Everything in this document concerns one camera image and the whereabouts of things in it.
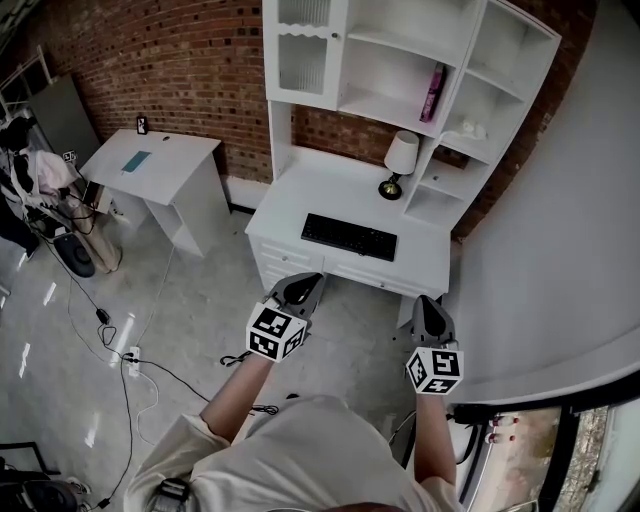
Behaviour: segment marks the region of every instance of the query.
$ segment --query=table lamp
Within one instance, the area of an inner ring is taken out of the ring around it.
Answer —
[[[419,142],[415,133],[406,130],[399,131],[393,138],[387,156],[384,157],[384,165],[393,175],[378,187],[378,192],[385,199],[394,201],[402,195],[398,180],[400,176],[406,176],[415,170]]]

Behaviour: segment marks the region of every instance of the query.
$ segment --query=black lamp base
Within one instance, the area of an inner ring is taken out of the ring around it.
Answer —
[[[402,188],[398,185],[398,174],[394,174],[388,181],[383,181],[378,187],[378,192],[389,201],[395,201],[402,195]]]

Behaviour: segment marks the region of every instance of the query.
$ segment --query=black and white marker cube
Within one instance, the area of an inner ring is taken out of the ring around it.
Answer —
[[[304,341],[307,322],[258,303],[247,323],[247,350],[276,363]]]
[[[464,376],[464,354],[459,350],[418,347],[406,366],[416,393],[448,395]]]

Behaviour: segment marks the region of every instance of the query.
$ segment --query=white shirt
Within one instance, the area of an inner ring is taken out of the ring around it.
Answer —
[[[181,416],[129,484],[125,512],[143,512],[157,486],[176,477],[195,495],[189,511],[319,511],[362,502],[462,510],[452,485],[417,483],[373,426],[333,397],[291,400],[233,446],[199,417]]]

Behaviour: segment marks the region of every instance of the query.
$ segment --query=white lampshade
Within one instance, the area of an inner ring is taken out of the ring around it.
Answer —
[[[416,168],[419,142],[415,133],[399,131],[384,157],[384,165],[396,174],[411,174]]]

